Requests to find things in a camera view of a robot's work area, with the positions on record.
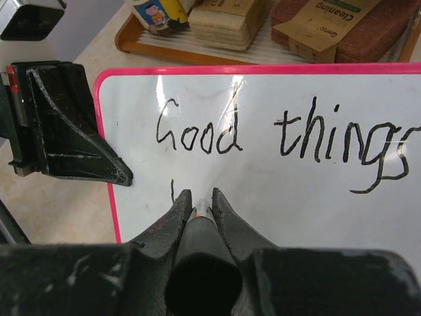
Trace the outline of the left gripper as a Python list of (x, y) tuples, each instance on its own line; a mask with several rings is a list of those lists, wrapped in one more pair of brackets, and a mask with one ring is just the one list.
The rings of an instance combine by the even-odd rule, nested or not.
[(1, 71), (1, 137), (9, 141), (9, 165), (19, 176), (40, 172), (132, 185), (132, 171), (99, 135), (82, 65), (7, 65)]

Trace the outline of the pink framed whiteboard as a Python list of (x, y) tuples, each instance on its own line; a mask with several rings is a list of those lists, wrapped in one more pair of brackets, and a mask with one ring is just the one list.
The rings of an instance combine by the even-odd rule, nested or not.
[(374, 248), (420, 262), (420, 65), (114, 68), (100, 133), (133, 174), (109, 188), (116, 238), (184, 189), (222, 190), (279, 246)]

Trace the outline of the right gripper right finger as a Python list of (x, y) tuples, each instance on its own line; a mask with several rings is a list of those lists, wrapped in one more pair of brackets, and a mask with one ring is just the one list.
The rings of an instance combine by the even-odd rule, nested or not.
[(233, 315), (420, 314), (420, 283), (396, 253), (277, 246), (218, 188), (212, 213), (243, 278)]

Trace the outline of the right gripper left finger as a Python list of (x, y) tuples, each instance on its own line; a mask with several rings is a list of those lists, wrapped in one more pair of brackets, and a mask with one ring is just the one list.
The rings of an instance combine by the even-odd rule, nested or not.
[(189, 190), (123, 244), (32, 244), (1, 208), (2, 315), (169, 315), (164, 301)]

